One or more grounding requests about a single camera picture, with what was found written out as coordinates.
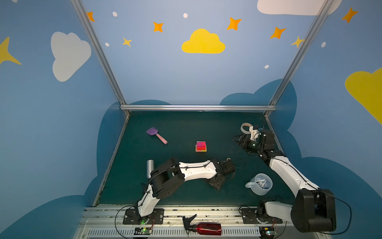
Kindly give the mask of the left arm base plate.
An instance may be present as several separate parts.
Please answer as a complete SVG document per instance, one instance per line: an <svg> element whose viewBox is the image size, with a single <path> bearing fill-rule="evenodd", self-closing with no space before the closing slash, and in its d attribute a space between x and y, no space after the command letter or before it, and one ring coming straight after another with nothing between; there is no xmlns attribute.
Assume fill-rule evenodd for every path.
<svg viewBox="0 0 382 239"><path fill-rule="evenodd" d="M135 208L129 208L125 210L123 224L124 225L162 225L164 219L163 209L154 209L149 216L141 217L138 214L138 210Z"/></svg>

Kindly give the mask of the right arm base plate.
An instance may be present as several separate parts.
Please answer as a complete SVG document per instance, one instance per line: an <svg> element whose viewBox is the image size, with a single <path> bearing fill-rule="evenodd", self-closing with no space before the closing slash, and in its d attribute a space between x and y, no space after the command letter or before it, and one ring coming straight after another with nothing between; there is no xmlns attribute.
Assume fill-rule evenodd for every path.
<svg viewBox="0 0 382 239"><path fill-rule="evenodd" d="M270 217L263 209L241 207L239 213L244 224L282 224L279 218Z"/></svg>

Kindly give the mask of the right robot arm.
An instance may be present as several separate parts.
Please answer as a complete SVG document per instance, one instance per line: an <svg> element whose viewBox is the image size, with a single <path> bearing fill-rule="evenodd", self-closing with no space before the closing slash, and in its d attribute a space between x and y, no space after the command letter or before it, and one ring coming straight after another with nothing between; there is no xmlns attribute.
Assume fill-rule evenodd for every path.
<svg viewBox="0 0 382 239"><path fill-rule="evenodd" d="M257 217L264 221L270 217L293 223L301 233L333 232L336 230L335 198L332 192L321 189L299 172L286 155L276 148L274 134L270 130L255 136L234 136L247 153L260 157L285 182L295 196L293 204L278 201L262 201Z"/></svg>

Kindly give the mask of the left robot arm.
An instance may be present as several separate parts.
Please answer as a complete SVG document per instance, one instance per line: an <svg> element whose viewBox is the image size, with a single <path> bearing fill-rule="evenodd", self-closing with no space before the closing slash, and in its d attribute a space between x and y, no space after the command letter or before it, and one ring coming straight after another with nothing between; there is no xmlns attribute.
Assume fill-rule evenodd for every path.
<svg viewBox="0 0 382 239"><path fill-rule="evenodd" d="M203 179L216 190L222 187L226 176L236 171L231 159L184 163L169 159L150 173L144 194L135 206L137 218L150 216L163 198L172 195L184 182Z"/></svg>

